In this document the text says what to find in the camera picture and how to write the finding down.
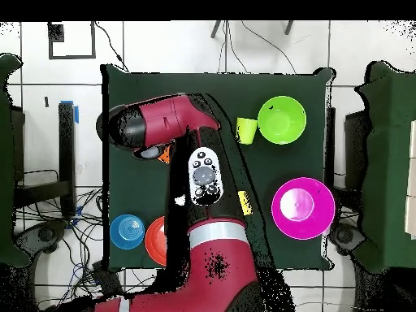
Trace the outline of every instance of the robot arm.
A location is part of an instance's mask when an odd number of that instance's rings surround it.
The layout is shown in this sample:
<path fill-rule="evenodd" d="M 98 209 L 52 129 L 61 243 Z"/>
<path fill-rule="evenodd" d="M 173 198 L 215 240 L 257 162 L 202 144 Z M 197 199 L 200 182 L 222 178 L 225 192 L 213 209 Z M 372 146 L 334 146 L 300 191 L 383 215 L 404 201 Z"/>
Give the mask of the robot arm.
<path fill-rule="evenodd" d="M 158 97 L 110 110 L 109 141 L 136 158 L 172 142 L 167 269 L 187 238 L 190 269 L 174 292 L 103 302 L 94 312 L 262 312 L 254 259 L 219 122 L 201 94 Z M 97 132 L 102 139 L 102 115 Z"/>

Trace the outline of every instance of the dark green tablecloth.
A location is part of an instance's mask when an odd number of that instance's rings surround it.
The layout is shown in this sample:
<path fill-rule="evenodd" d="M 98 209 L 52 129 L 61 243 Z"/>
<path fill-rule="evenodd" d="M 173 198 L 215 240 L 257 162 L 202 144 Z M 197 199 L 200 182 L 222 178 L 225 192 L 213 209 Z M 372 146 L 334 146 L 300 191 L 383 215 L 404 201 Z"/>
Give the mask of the dark green tablecloth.
<path fill-rule="evenodd" d="M 325 92 L 332 70 L 320 69 L 314 75 L 216 75 L 216 74 L 126 74 L 107 66 L 110 108 L 171 93 L 208 93 L 224 109 L 220 131 L 232 166 L 237 189 L 248 191 L 254 212 L 247 215 L 247 237 L 259 266 L 278 268 L 329 269 L 321 256 L 321 237 L 294 240 L 276 228 L 271 217 L 271 200 L 286 181 L 299 176 L 318 180 L 323 176 Z M 256 119 L 262 104 L 284 95 L 296 98 L 305 108 L 307 125 L 301 137 L 290 145 L 273 145 L 257 132 L 252 145 L 240 145 L 255 190 L 250 188 L 242 169 L 234 139 L 236 118 Z M 129 153 L 110 147 L 110 221 L 121 214 L 133 214 L 148 227 L 164 215 L 168 165 L 158 160 L 137 161 Z M 267 252 L 267 242 L 272 257 Z M 134 250 L 121 250 L 110 244 L 111 267 L 159 267 L 152 262 L 144 244 Z"/>
<path fill-rule="evenodd" d="M 368 168 L 362 184 L 362 230 L 355 251 L 368 270 L 416 268 L 416 240 L 405 233 L 411 121 L 416 120 L 416 73 L 396 71 L 385 62 L 367 68 L 363 94 L 372 131 L 366 140 Z"/>
<path fill-rule="evenodd" d="M 0 147 L 2 167 L 0 167 L 0 263 L 25 267 L 30 263 L 29 256 L 17 249 L 12 241 L 15 191 L 15 146 L 11 125 L 11 98 L 7 93 L 8 76 L 22 66 L 17 56 L 0 54 Z"/>

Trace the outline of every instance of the chair leg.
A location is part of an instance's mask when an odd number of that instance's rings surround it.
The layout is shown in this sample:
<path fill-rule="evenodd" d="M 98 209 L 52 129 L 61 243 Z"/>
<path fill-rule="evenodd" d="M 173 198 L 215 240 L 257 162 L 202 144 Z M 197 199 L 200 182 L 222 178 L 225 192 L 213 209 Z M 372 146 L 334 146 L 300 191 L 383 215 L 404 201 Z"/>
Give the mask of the chair leg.
<path fill-rule="evenodd" d="M 220 24 L 221 24 L 221 20 L 216 20 L 215 21 L 215 25 L 214 25 L 214 28 L 212 29 L 212 33 L 211 33 L 211 38 L 214 38 L 215 35 L 217 34 L 218 27 L 219 27 Z"/>
<path fill-rule="evenodd" d="M 288 35 L 290 33 L 290 29 L 292 28 L 293 20 L 289 20 L 288 26 L 286 27 L 286 30 L 284 31 L 285 35 Z"/>

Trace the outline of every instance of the white tile floor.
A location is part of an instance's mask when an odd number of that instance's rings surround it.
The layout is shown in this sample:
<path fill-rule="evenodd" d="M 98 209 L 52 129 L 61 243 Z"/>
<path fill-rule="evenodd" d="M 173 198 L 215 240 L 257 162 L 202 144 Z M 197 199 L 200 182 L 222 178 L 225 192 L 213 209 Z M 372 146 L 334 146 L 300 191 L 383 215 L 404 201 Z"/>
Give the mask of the white tile floor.
<path fill-rule="evenodd" d="M 245 25 L 277 45 L 291 60 L 296 72 L 310 74 L 319 67 L 336 70 L 331 104 L 336 108 L 335 171 L 345 173 L 344 119 L 348 113 L 363 109 L 361 98 L 353 90 L 364 81 L 366 66 L 373 60 L 387 60 L 394 67 L 413 71 L 416 68 L 415 42 L 410 23 L 392 21 L 295 21 L 292 31 L 284 35 L 287 20 L 245 21 Z M 110 35 L 115 50 L 130 72 L 209 72 L 219 69 L 219 51 L 224 41 L 221 27 L 210 38 L 213 20 L 173 22 L 99 22 Z M 54 43 L 56 52 L 77 54 L 90 42 L 88 23 L 64 22 L 68 39 Z M 254 36 L 239 20 L 230 21 L 233 48 L 248 72 L 293 73 L 286 58 L 273 46 Z M 71 37 L 78 37 L 71 45 Z M 0 52 L 17 54 L 24 65 L 13 73 L 7 90 L 15 105 L 26 113 L 24 163 L 26 171 L 58 169 L 57 105 L 72 100 L 80 109 L 76 125 L 76 185 L 80 195 L 102 186 L 101 142 L 95 132 L 95 120 L 101 112 L 101 63 L 119 64 L 105 33 L 96 28 L 95 59 L 49 60 L 46 23 L 0 23 Z M 244 68 L 228 51 L 227 70 Z M 224 71 L 222 58 L 220 71 Z M 49 107 L 44 98 L 48 97 Z M 27 184 L 54 180 L 53 173 L 28 175 Z M 336 183 L 343 185 L 343 178 Z M 88 213 L 98 215 L 92 201 Z M 31 226 L 33 221 L 18 221 L 15 231 Z M 94 238 L 102 229 L 93 230 Z M 79 262 L 80 249 L 73 233 L 65 239 L 72 257 Z M 89 240 L 91 262 L 102 257 L 101 242 Z M 37 300 L 60 298 L 72 276 L 68 248 L 61 242 L 56 252 L 42 254 L 37 266 Z M 328 244 L 327 255 L 335 264 L 332 271 L 285 271 L 292 287 L 297 312 L 351 312 L 355 279 L 353 265 Z M 126 290 L 155 275 L 155 270 L 128 270 L 120 274 Z M 323 305 L 322 302 L 342 305 Z M 56 301 L 41 304 L 45 308 Z"/>

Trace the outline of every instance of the magenta bowl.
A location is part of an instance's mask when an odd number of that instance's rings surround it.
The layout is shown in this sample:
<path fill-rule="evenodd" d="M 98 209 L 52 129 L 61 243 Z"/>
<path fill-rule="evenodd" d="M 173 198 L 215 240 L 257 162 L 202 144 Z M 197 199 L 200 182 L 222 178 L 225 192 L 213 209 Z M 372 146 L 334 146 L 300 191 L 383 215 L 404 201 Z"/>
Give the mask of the magenta bowl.
<path fill-rule="evenodd" d="M 286 236 L 302 241 L 322 235 L 335 212 L 331 191 L 322 182 L 308 177 L 283 184 L 271 203 L 277 228 Z"/>

